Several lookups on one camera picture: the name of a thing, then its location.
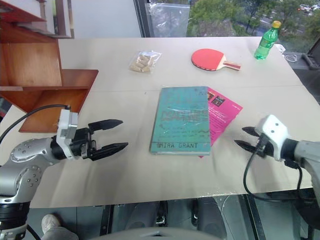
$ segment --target yellow bottle cap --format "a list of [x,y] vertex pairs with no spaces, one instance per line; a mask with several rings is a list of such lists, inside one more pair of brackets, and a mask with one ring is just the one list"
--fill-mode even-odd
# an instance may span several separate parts
[[273,28],[278,29],[278,28],[280,28],[280,26],[281,26],[281,22],[273,21],[273,23],[272,23],[272,27]]

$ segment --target bottle label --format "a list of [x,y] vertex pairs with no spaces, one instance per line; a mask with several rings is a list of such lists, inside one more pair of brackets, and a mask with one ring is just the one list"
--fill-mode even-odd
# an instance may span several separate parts
[[262,38],[259,45],[262,46],[262,47],[270,49],[270,48],[272,48],[272,46],[274,44],[275,44],[275,42],[267,41],[267,40]]

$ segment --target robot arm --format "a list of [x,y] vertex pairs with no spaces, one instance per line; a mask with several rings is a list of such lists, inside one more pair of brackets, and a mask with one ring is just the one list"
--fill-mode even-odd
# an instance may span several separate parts
[[56,136],[30,139],[17,145],[0,167],[0,240],[25,237],[29,205],[47,167],[62,159],[75,160],[80,156],[95,161],[124,149],[127,142],[113,143],[98,150],[92,140],[95,131],[111,129],[121,123],[110,119],[77,130],[78,114],[63,109]]
[[[268,143],[258,151],[258,155],[274,157],[277,161],[284,160],[284,164],[291,166],[294,161],[311,175],[311,182],[320,206],[320,142],[295,141],[289,139],[287,127],[274,115],[263,118],[256,127],[244,127],[243,130],[253,136],[267,138]],[[249,152],[255,152],[256,147],[242,140],[235,142]]]

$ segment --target ping pong paddle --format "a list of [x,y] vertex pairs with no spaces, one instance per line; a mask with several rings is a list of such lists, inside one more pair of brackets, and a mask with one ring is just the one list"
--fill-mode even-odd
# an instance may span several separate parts
[[196,67],[207,71],[216,71],[223,67],[239,71],[241,68],[240,64],[227,61],[226,56],[222,52],[209,48],[195,51],[192,54],[191,61]]

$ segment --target clear plastic bag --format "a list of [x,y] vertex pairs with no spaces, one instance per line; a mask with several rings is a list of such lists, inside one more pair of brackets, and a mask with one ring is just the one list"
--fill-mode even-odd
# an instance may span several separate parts
[[161,55],[154,51],[140,51],[131,61],[129,69],[139,73],[152,72]]

